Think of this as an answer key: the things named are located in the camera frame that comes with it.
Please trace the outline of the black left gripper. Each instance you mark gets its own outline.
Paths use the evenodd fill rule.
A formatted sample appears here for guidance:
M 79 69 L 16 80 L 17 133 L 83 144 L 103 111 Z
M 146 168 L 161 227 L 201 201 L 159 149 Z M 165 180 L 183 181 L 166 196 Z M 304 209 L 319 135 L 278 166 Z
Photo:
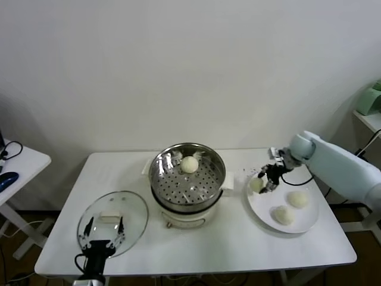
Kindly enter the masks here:
M 104 273 L 104 267 L 107 258 L 110 256 L 110 248 L 118 249 L 124 241 L 124 223 L 123 217 L 120 217 L 119 223 L 113 228 L 110 234 L 110 240 L 92 240 L 89 241 L 92 231 L 94 217 L 91 217 L 86 224 L 83 232 L 79 234 L 80 248 L 87 258 L 83 277 L 101 277 Z

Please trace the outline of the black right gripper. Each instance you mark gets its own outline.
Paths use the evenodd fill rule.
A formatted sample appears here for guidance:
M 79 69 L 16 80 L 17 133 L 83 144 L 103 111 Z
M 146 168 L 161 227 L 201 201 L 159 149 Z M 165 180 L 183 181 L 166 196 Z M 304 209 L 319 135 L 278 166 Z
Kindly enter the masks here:
M 267 170 L 261 170 L 258 173 L 258 178 L 263 178 L 267 175 L 268 182 L 261 189 L 261 193 L 274 191 L 279 185 L 279 179 L 283 174 L 283 167 L 277 165 L 267 165 Z

